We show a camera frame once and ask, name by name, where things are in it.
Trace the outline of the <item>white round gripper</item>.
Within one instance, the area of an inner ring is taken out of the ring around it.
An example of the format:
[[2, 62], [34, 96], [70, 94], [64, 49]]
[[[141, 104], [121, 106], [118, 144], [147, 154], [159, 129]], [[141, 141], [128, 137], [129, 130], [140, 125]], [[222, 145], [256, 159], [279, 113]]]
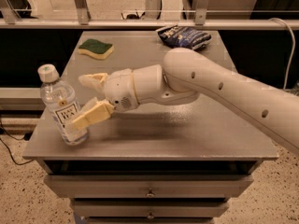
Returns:
[[84, 87], [104, 93], [106, 100], [99, 101], [92, 98], [87, 102], [70, 120], [70, 128], [73, 130], [82, 130], [109, 119], [114, 109], [125, 112], [139, 106], [131, 69], [116, 71], [111, 75], [107, 73], [82, 75], [78, 77], [78, 81]]

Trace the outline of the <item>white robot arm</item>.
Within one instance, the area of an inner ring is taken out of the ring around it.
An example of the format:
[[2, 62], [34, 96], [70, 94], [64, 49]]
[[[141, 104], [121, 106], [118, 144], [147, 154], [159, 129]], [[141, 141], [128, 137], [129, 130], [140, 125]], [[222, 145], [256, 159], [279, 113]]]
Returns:
[[289, 151], [299, 153], [299, 97], [230, 71], [191, 50], [176, 48], [163, 64], [78, 78], [100, 92], [67, 126], [82, 130], [140, 105], [183, 105], [204, 94], [233, 111]]

